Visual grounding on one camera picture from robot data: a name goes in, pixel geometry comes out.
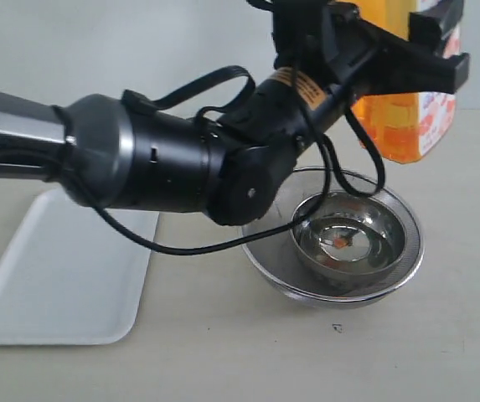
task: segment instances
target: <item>white table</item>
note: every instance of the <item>white table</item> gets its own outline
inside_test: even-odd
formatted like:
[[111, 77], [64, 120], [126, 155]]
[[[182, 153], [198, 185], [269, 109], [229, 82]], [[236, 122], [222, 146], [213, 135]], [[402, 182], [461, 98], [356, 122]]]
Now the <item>white table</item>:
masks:
[[[344, 124], [333, 137], [346, 167], [372, 173]], [[314, 163], [310, 150], [302, 164]], [[0, 348], [0, 402], [479, 401], [480, 111], [460, 111], [425, 161], [388, 168], [426, 236], [418, 276], [394, 295], [354, 311], [312, 310], [270, 288], [240, 249], [155, 255], [127, 338]], [[0, 256], [44, 188], [0, 181]], [[199, 215], [164, 215], [157, 240], [234, 235]]]

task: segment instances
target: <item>orange container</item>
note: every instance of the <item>orange container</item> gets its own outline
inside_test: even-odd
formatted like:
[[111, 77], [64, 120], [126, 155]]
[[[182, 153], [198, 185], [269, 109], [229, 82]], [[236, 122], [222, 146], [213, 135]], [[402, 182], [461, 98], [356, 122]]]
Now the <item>orange container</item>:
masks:
[[[354, 0], [364, 19], [403, 39], [409, 37], [409, 13], [439, 0]], [[460, 52], [460, 29], [454, 31], [445, 57]], [[438, 93], [366, 96], [354, 111], [384, 158], [420, 161], [452, 125], [456, 97]]]

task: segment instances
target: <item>white tray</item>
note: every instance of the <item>white tray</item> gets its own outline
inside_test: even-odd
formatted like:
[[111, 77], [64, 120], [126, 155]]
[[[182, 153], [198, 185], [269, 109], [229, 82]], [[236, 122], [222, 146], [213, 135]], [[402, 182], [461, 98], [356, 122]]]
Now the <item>white tray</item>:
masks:
[[[153, 239], [157, 213], [112, 211]], [[150, 251], [61, 189], [34, 201], [0, 261], [0, 345], [98, 345], [135, 322]]]

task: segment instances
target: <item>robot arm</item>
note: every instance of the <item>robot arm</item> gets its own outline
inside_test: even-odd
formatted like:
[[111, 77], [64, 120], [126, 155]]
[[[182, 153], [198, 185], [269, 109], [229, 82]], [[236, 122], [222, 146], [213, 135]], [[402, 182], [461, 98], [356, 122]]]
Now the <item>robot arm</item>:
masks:
[[[58, 107], [0, 93], [0, 151], [15, 151], [0, 153], [0, 178], [56, 180], [85, 205], [66, 169], [102, 208], [203, 212], [217, 224], [242, 225], [264, 215], [314, 143], [309, 121], [325, 132], [362, 96], [454, 94], [468, 78], [468, 54], [440, 56], [463, 0], [411, 16], [410, 41], [366, 22], [352, 3], [249, 3], [273, 14], [276, 71], [259, 86], [233, 66], [158, 101], [127, 90], [121, 99], [90, 95]], [[230, 107], [204, 108], [193, 119], [165, 111], [175, 97], [178, 104], [183, 94], [240, 76], [247, 85]], [[210, 121], [208, 110], [223, 113]]]

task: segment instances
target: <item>orange label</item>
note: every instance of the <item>orange label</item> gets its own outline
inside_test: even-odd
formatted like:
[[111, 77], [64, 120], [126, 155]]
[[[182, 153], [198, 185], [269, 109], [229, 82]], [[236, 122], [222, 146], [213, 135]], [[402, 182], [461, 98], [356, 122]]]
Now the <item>orange label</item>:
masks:
[[[278, 69], [269, 79], [292, 87], [292, 69], [290, 67]], [[301, 71], [297, 73], [297, 92], [313, 111], [327, 99], [323, 89]]]

